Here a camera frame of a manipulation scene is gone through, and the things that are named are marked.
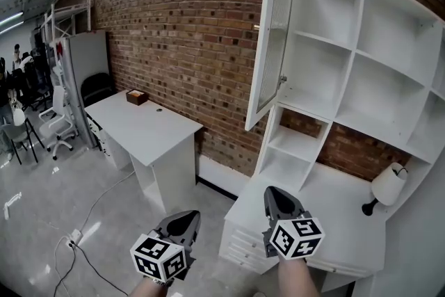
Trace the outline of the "white drawer pedestal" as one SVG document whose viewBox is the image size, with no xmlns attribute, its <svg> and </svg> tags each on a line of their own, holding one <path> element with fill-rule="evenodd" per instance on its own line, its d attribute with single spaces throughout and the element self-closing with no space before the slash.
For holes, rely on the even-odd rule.
<svg viewBox="0 0 445 297">
<path fill-rule="evenodd" d="M 108 162 L 118 170 L 129 165 L 131 163 L 129 153 L 89 115 L 87 115 L 87 121 L 98 147 L 104 153 Z"/>
</svg>

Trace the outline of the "black folding chair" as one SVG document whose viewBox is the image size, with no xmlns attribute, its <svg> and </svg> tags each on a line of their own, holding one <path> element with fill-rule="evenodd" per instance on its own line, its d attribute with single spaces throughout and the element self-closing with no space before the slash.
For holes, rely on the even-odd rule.
<svg viewBox="0 0 445 297">
<path fill-rule="evenodd" d="M 88 107 L 115 94 L 112 78 L 107 73 L 94 74 L 82 83 L 81 97 L 83 105 Z"/>
</svg>

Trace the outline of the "person's left forearm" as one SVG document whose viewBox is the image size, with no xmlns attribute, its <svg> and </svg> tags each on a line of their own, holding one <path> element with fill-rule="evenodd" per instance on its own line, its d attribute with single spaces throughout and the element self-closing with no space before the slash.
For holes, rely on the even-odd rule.
<svg viewBox="0 0 445 297">
<path fill-rule="evenodd" d="M 168 286 L 143 278 L 128 297 L 166 297 Z"/>
</svg>

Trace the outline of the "white office chair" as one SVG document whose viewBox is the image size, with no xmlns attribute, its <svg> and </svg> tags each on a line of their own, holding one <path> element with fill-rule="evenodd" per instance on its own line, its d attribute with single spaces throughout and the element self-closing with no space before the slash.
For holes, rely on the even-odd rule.
<svg viewBox="0 0 445 297">
<path fill-rule="evenodd" d="M 73 150 L 72 145 L 66 140 L 74 139 L 77 129 L 69 108 L 65 105 L 65 89 L 62 86 L 54 86 L 52 98 L 52 107 L 39 114 L 39 119 L 42 122 L 39 132 L 46 140 L 51 140 L 46 143 L 46 150 L 51 152 L 52 159 L 56 161 L 60 146 L 67 147 L 69 151 Z"/>
</svg>

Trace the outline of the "white baseboard panel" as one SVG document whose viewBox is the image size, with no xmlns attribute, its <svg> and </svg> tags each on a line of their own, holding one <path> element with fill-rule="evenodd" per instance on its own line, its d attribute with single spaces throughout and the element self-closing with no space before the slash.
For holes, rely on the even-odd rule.
<svg viewBox="0 0 445 297">
<path fill-rule="evenodd" d="M 203 154 L 197 159 L 197 176 L 236 197 L 243 194 L 250 177 L 210 159 Z"/>
</svg>

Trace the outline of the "white desk with drawers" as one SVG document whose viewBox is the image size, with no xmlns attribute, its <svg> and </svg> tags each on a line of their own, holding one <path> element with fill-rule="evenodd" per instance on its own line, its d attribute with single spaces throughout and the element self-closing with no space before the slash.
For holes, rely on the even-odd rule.
<svg viewBox="0 0 445 297">
<path fill-rule="evenodd" d="M 232 236 L 233 229 L 239 227 L 261 235 L 268 229 L 268 219 L 264 212 L 264 191 L 268 186 L 287 190 L 301 201 L 311 215 L 319 219 L 325 232 L 320 248 L 310 259 L 317 259 L 338 265 L 368 270 L 365 277 L 375 275 L 385 265 L 386 221 L 406 201 L 410 185 L 405 184 L 397 201 L 389 207 L 378 205 L 372 216 L 362 213 L 362 205 L 372 201 L 371 183 L 347 175 L 333 168 L 316 164 L 304 186 L 294 189 L 281 182 L 275 182 L 265 175 L 252 178 L 242 195 L 238 197 L 225 217 L 219 255 L 231 253 L 229 242 L 249 246 Z M 266 258 L 264 247 L 256 248 L 262 259 L 245 259 L 264 274 L 276 263 L 276 258 Z M 322 290 L 342 288 L 362 278 L 327 272 Z"/>
</svg>

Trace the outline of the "person's right forearm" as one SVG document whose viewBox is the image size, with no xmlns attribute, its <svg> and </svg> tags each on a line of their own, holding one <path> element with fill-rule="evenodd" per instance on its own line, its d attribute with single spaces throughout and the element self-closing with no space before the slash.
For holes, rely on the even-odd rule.
<svg viewBox="0 0 445 297">
<path fill-rule="evenodd" d="M 280 297 L 320 297 L 304 259 L 280 256 L 278 281 Z"/>
</svg>

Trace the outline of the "brown box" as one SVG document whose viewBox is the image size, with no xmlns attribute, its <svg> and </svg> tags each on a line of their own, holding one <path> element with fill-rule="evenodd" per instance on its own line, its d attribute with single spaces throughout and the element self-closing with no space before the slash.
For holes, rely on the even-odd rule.
<svg viewBox="0 0 445 297">
<path fill-rule="evenodd" d="M 148 100 L 148 95 L 142 91 L 133 89 L 126 92 L 126 98 L 129 103 L 140 106 Z"/>
</svg>

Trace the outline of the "white glass cabinet door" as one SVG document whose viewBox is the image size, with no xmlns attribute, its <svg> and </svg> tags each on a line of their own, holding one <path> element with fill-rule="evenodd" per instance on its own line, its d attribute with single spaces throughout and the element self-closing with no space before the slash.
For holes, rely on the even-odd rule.
<svg viewBox="0 0 445 297">
<path fill-rule="evenodd" d="M 245 119 L 251 130 L 275 104 L 284 81 L 282 66 L 293 0 L 262 0 L 256 56 Z"/>
</svg>

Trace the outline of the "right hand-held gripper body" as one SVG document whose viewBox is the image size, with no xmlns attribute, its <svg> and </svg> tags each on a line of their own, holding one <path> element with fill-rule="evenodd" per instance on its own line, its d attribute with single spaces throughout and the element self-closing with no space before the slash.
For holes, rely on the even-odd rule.
<svg viewBox="0 0 445 297">
<path fill-rule="evenodd" d="M 306 259 L 315 254 L 325 238 L 317 218 L 304 211 L 294 218 L 272 217 L 267 211 L 269 228 L 263 232 L 266 258 Z"/>
</svg>

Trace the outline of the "white shelf desk unit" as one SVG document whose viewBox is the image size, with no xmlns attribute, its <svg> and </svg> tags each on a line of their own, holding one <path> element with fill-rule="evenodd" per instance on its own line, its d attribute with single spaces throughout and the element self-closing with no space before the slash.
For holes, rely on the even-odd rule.
<svg viewBox="0 0 445 297">
<path fill-rule="evenodd" d="M 301 189 L 321 164 L 365 181 L 351 130 L 407 155 L 412 194 L 445 147 L 445 23 L 414 0 L 293 0 L 282 74 L 256 175 Z"/>
</svg>

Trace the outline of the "fluorescent ceiling light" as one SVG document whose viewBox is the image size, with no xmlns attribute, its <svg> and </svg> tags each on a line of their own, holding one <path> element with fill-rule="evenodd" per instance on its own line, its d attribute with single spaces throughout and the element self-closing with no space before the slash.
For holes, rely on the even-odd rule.
<svg viewBox="0 0 445 297">
<path fill-rule="evenodd" d="M 20 11 L 18 13 L 15 13 L 14 15 L 11 15 L 5 19 L 0 20 L 0 26 L 3 26 L 4 24 L 7 24 L 8 22 L 13 21 L 14 19 L 17 19 L 23 15 L 23 12 Z"/>
</svg>

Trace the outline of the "white shade table lamp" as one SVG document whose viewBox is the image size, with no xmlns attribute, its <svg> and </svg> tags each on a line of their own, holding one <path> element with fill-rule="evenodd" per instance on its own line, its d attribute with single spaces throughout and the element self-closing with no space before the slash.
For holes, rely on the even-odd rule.
<svg viewBox="0 0 445 297">
<path fill-rule="evenodd" d="M 372 182 L 372 201 L 362 205 L 362 213 L 371 216 L 377 203 L 392 206 L 398 199 L 407 181 L 408 171 L 399 163 L 391 163 Z"/>
</svg>

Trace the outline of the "grey chair with black legs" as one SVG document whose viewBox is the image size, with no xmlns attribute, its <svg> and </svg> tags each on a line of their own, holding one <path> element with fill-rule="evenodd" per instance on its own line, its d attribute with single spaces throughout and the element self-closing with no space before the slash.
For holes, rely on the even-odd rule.
<svg viewBox="0 0 445 297">
<path fill-rule="evenodd" d="M 35 162 L 38 162 L 34 144 L 31 139 L 32 135 L 34 135 L 38 143 L 44 147 L 31 121 L 27 118 L 23 110 L 12 110 L 6 105 L 0 106 L 0 142 L 3 144 L 8 161 L 11 161 L 12 158 L 16 156 L 19 164 L 22 164 L 17 152 L 17 148 L 22 147 L 25 151 L 31 148 Z"/>
</svg>

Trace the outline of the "wide white desk drawer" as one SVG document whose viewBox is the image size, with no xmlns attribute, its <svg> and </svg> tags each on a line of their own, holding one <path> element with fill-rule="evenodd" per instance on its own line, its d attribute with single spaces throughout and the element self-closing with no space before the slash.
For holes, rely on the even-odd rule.
<svg viewBox="0 0 445 297">
<path fill-rule="evenodd" d="M 360 268 L 353 268 L 350 266 L 338 265 L 329 262 L 324 262 L 317 259 L 307 258 L 307 265 L 312 268 L 321 269 L 331 273 L 339 273 L 342 275 L 355 276 L 358 278 L 365 278 L 368 274 L 368 270 L 363 270 Z"/>
</svg>

